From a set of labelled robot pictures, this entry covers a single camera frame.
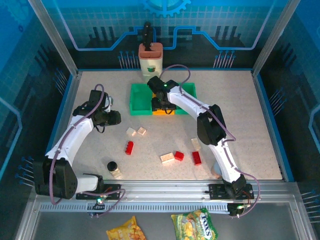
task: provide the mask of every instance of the green tray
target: green tray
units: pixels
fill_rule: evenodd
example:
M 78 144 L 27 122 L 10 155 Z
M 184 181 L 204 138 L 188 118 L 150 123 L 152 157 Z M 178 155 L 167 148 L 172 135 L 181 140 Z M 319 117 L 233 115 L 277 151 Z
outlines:
M 197 98 L 196 86 L 194 83 L 187 82 L 183 85 L 183 90 L 185 90 L 191 96 Z M 132 116 L 147 116 L 152 115 L 151 107 L 152 91 L 145 83 L 133 83 L 131 85 L 131 95 L 130 95 L 130 114 Z M 182 110 L 177 106 L 175 114 L 188 114 L 186 111 Z

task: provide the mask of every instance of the pen holder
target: pen holder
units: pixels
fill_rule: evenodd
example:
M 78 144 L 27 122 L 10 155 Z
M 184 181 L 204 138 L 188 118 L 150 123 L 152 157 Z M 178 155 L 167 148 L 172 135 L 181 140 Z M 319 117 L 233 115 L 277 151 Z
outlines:
M 145 46 L 140 44 L 138 52 L 142 76 L 145 83 L 154 76 L 159 77 L 162 72 L 164 47 L 161 43 L 154 42 L 151 43 L 150 48 L 152 51 L 146 51 Z

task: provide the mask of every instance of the red block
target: red block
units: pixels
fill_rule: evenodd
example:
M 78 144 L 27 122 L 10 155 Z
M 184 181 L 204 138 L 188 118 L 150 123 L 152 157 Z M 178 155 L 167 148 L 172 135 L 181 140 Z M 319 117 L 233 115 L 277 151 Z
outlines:
M 134 147 L 134 142 L 133 141 L 129 141 L 128 142 L 128 145 L 126 146 L 126 150 L 125 150 L 125 153 L 127 155 L 131 155 L 131 152 L 132 152 L 132 148 Z
M 185 157 L 185 155 L 182 152 L 179 152 L 179 151 L 175 152 L 175 155 L 174 155 L 175 159 L 182 161 L 184 159 L 184 157 Z
M 194 165 L 201 165 L 201 158 L 198 151 L 192 153 Z

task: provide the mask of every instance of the snack bag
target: snack bag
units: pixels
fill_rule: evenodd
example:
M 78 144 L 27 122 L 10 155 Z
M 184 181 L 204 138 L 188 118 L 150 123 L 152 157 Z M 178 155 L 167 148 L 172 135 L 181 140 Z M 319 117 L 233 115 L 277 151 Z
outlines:
M 135 216 L 125 224 L 106 231 L 106 234 L 109 240 L 146 240 L 144 233 L 137 225 Z
M 206 208 L 171 215 L 176 240 L 216 240 L 218 233 L 214 229 L 210 213 Z

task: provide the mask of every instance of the green snack bag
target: green snack bag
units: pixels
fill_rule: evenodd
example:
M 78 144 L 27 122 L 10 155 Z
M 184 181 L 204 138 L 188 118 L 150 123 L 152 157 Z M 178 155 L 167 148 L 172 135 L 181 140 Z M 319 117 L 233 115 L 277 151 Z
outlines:
M 216 240 L 218 233 L 213 227 L 206 208 L 171 215 L 176 240 Z

